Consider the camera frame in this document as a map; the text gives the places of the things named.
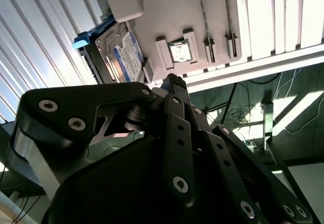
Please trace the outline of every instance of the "hard drive label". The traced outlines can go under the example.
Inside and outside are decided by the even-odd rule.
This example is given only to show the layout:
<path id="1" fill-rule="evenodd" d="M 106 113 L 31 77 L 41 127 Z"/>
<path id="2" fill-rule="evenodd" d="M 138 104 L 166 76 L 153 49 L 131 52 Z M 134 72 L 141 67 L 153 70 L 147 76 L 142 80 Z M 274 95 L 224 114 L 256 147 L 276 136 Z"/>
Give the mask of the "hard drive label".
<path id="1" fill-rule="evenodd" d="M 142 69 L 143 55 L 135 37 L 128 32 L 122 39 L 123 47 L 116 46 L 114 53 L 126 81 L 136 81 Z"/>

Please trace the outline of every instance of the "gray bracket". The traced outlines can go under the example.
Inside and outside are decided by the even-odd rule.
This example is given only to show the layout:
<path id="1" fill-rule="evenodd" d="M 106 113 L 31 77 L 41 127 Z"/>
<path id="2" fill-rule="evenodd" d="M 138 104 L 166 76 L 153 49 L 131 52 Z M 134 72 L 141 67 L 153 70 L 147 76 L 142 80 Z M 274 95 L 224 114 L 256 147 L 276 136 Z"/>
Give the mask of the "gray bracket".
<path id="1" fill-rule="evenodd" d="M 165 37 L 157 38 L 155 44 L 156 44 L 158 55 L 160 56 L 162 62 L 163 69 L 164 70 L 173 69 L 174 66 L 173 66 L 173 62 L 171 59 L 166 38 Z"/>
<path id="2" fill-rule="evenodd" d="M 235 48 L 237 49 L 238 48 L 237 45 L 239 44 L 239 39 L 236 36 L 236 34 L 234 34 L 234 41 L 228 35 L 225 36 L 225 40 L 226 40 L 227 54 L 228 54 L 229 58 L 231 58 L 231 60 L 233 60 L 235 57 L 237 57 L 237 51 L 236 51 L 236 55 L 235 55 L 233 45 L 235 45 Z"/>
<path id="3" fill-rule="evenodd" d="M 144 75 L 145 75 L 145 77 L 147 79 L 147 82 L 149 84 L 151 84 L 152 81 L 153 81 L 154 73 L 153 73 L 153 69 L 152 69 L 152 66 L 151 66 L 150 58 L 145 59 L 145 62 L 144 62 L 144 65 L 143 65 L 143 72 L 144 72 Z"/>
<path id="4" fill-rule="evenodd" d="M 196 63 L 200 61 L 200 56 L 198 53 L 197 41 L 195 34 L 192 29 L 183 31 L 183 38 L 187 39 L 190 46 L 192 60 L 189 61 L 190 64 Z M 169 46 L 165 37 L 159 37 L 155 42 L 158 55 L 162 62 L 162 66 L 164 70 L 174 69 L 173 60 L 170 54 Z"/>
<path id="5" fill-rule="evenodd" d="M 204 41 L 204 44 L 205 44 L 208 62 L 210 65 L 214 65 L 214 63 L 216 62 L 215 58 L 217 57 L 217 50 L 216 50 L 215 42 L 213 39 L 211 39 L 213 55 L 211 54 L 211 49 L 209 48 L 207 40 Z"/>
<path id="6" fill-rule="evenodd" d="M 183 38 L 189 41 L 189 46 L 190 46 L 191 56 L 192 56 L 192 60 L 190 61 L 190 63 L 196 63 L 200 61 L 196 36 L 194 35 L 193 30 L 190 29 L 190 30 L 183 31 Z"/>

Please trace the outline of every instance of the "small chip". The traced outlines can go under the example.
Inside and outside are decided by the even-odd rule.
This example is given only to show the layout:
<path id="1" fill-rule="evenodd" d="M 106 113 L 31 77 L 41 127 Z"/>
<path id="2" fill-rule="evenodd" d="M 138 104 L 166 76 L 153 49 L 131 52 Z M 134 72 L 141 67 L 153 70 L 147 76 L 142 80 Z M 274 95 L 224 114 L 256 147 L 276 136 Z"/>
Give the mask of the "small chip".
<path id="1" fill-rule="evenodd" d="M 187 40 L 169 43 L 169 48 L 173 57 L 173 62 L 186 62 L 192 60 L 190 46 Z"/>

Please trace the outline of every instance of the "corrugated panel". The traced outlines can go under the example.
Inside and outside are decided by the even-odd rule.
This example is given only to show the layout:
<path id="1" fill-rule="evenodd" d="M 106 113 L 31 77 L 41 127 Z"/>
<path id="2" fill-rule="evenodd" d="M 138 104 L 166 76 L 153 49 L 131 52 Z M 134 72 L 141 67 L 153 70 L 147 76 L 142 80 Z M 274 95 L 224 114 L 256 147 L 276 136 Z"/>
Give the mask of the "corrugated panel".
<path id="1" fill-rule="evenodd" d="M 324 0 L 241 0 L 241 3 L 247 7 L 239 6 L 239 20 L 247 18 L 248 27 L 240 24 L 240 31 L 242 36 L 244 31 L 250 31 L 253 60 L 269 57 L 271 52 L 294 51 L 296 46 L 321 44 Z"/>
<path id="2" fill-rule="evenodd" d="M 96 83 L 71 43 L 101 14 L 96 0 L 1 0 L 0 123 L 27 90 Z"/>

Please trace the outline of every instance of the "white cable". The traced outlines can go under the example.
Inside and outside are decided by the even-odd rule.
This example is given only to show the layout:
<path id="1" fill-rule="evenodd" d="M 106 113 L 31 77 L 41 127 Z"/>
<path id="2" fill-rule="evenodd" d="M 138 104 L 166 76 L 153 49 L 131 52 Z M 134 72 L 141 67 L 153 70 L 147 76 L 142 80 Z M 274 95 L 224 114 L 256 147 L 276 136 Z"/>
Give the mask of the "white cable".
<path id="1" fill-rule="evenodd" d="M 283 75 L 283 72 L 280 74 L 279 81 L 278 81 L 278 84 L 277 84 L 277 88 L 276 88 L 276 90 L 274 92 L 274 95 L 273 95 L 273 101 L 274 101 L 274 99 L 276 97 L 276 93 L 278 91 L 278 88 L 279 88 L 279 85 L 280 85 L 280 81 L 281 81 L 282 75 Z"/>
<path id="2" fill-rule="evenodd" d="M 299 128 L 297 131 L 291 132 L 290 130 L 284 128 L 289 134 L 293 135 L 296 134 L 298 132 L 300 132 L 303 128 L 305 128 L 305 126 L 307 126 L 309 123 L 311 123 L 312 121 L 314 121 L 318 116 L 319 116 L 319 110 L 320 110 L 320 106 L 322 104 L 322 102 L 324 101 L 324 97 L 321 99 L 320 103 L 318 104 L 318 108 L 317 108 L 317 115 L 312 118 L 310 121 L 308 121 L 307 123 L 305 123 L 301 128 Z"/>
<path id="3" fill-rule="evenodd" d="M 289 82 L 291 82 L 294 77 L 296 77 L 298 75 L 298 73 L 301 71 L 301 68 L 299 68 L 299 71 L 295 74 L 295 76 L 293 76 L 291 79 L 289 79 L 284 85 L 282 85 L 281 87 L 279 87 L 279 89 L 275 92 L 275 94 L 273 95 L 273 100 L 275 100 L 278 97 L 279 91 L 286 86 Z"/>
<path id="4" fill-rule="evenodd" d="M 293 87 L 293 84 L 294 84 L 294 80 L 295 80 L 295 76 L 296 76 L 296 69 L 295 69 L 295 71 L 294 71 L 294 75 L 293 75 L 293 79 L 292 79 L 292 82 L 290 83 L 290 86 L 289 86 L 289 89 L 288 89 L 288 91 L 287 91 L 287 93 L 286 93 L 286 96 L 285 96 L 285 99 L 286 99 L 286 97 L 288 96 L 288 94 L 290 93 L 290 90 L 292 89 L 292 87 Z"/>

